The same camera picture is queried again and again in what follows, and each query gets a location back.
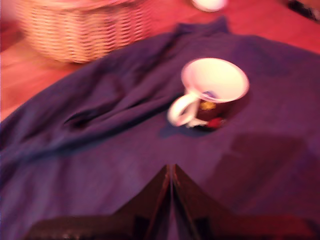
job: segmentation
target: wooden table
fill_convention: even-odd
[[[259,35],[320,54],[320,24],[291,11],[279,0],[229,0],[225,9],[215,13],[201,12],[187,0],[154,0],[153,11],[154,35],[172,30],[177,23],[207,23],[225,15],[234,33]],[[1,120],[83,66],[40,56],[23,38],[15,37],[13,29],[1,33],[2,44],[10,45],[1,53]]]

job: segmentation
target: wrinkled fabric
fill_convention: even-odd
[[[239,66],[249,93],[226,125],[167,121],[198,58]],[[225,18],[180,24],[43,90],[1,123],[1,238],[65,215],[110,214],[165,164],[179,164],[238,214],[291,214],[320,225],[320,56],[253,35]],[[177,239],[172,212],[167,239]]]

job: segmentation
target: small white cup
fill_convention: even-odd
[[[173,126],[206,126],[223,104],[242,98],[249,90],[246,74],[236,65],[219,58],[200,58],[188,63],[181,73],[185,95],[169,108]]]

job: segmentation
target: dark object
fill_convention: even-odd
[[[288,3],[288,7],[295,11],[296,13],[299,13],[300,15],[314,20],[314,21],[320,21],[319,11],[311,8],[297,0],[290,0]]]
[[[195,240],[317,239],[306,220],[294,216],[239,216],[210,198],[178,166],[174,201]]]
[[[150,240],[170,202],[169,166],[112,215],[66,216],[36,223],[25,240]]]

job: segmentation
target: purple cloth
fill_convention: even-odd
[[[247,74],[241,109],[211,133],[171,126],[183,66],[207,57]],[[225,18],[180,24],[83,67],[1,124],[1,239],[42,219],[111,214],[175,163],[236,213],[320,225],[319,69],[319,55],[232,34]],[[172,212],[168,239],[177,237]]]

